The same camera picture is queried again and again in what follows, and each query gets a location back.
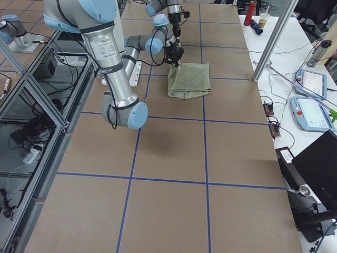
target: red cylinder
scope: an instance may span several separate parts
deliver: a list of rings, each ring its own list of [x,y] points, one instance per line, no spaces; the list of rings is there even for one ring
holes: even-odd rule
[[[252,16],[255,11],[255,8],[256,8],[256,1],[250,1],[248,11],[246,14],[246,18],[244,19],[244,22],[243,22],[244,25],[251,24],[251,20],[252,20]]]

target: computer monitor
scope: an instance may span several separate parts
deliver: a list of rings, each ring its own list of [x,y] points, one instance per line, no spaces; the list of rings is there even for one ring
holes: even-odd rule
[[[327,210],[337,209],[337,136],[326,131],[292,162]]]

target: white desk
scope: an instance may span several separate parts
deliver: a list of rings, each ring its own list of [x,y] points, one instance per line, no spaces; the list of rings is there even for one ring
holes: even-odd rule
[[[259,17],[255,16],[253,18],[255,21],[257,22],[259,21]],[[256,52],[263,51],[275,27],[278,17],[271,17],[268,20],[265,27],[263,28],[262,35],[256,35],[254,30],[250,26],[244,26],[243,25],[244,19],[245,16],[240,16],[243,33],[249,51],[256,51]],[[289,52],[296,48],[303,47],[304,45],[307,46],[305,46],[302,49],[296,50],[292,53],[272,54],[270,58],[270,60],[272,61],[272,66],[282,74],[295,72],[302,65],[307,54],[312,49],[310,41],[302,31],[296,18],[290,18],[286,28],[284,29],[283,34],[281,35],[274,49],[274,52]],[[254,64],[253,62],[254,61],[258,62],[261,55],[262,53],[250,52],[250,58],[254,69],[256,68],[256,64]],[[308,68],[305,65],[304,69],[309,69],[311,71],[327,75],[328,87],[336,89],[336,85],[332,80],[332,78],[330,77],[324,65],[317,64],[315,68]],[[258,81],[259,89],[265,91],[267,93],[267,96],[269,96],[273,100],[273,102],[285,103],[283,99],[278,98],[277,96],[271,94],[271,88],[269,86],[269,79],[268,79],[268,76],[270,74],[274,74],[274,72],[269,69],[265,69],[263,71]],[[280,76],[271,75],[270,77],[272,81],[273,93],[282,96],[284,98],[287,98],[288,95],[286,94],[286,92],[292,89],[292,85],[288,83],[286,80],[282,79]],[[293,80],[294,74],[289,74],[287,75],[287,77]],[[292,93],[290,94],[290,97],[292,96],[300,96],[300,95],[296,94],[296,92],[293,90]],[[328,92],[328,100],[336,103],[337,93]],[[284,105],[281,104],[274,105],[275,117],[278,120],[281,120],[283,108]],[[295,119],[292,116],[289,100],[284,110],[281,126],[290,131],[295,137],[295,145],[291,149],[294,155],[299,154],[308,145],[310,145],[313,141],[315,141],[319,136],[322,135],[322,133],[305,132],[300,129],[300,127],[297,125]],[[292,145],[292,137],[282,129],[280,130],[280,132],[281,137],[275,139],[274,147],[276,149],[285,146],[290,147]],[[303,252],[305,253],[309,252],[311,247],[315,245],[308,243],[300,232],[299,236],[301,239]],[[322,243],[319,249],[319,253],[333,253],[336,252],[336,249],[337,249],[337,236],[329,236],[324,239],[324,242]]]

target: green cloth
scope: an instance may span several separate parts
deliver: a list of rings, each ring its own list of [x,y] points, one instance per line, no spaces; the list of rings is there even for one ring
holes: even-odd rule
[[[173,98],[191,99],[211,92],[210,65],[180,63],[170,66],[168,74],[168,95]]]

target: folded towel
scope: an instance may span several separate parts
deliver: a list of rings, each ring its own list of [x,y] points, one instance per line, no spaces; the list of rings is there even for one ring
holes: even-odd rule
[[[168,95],[173,98],[191,99],[211,92],[210,65],[180,63],[170,66],[168,74]]]

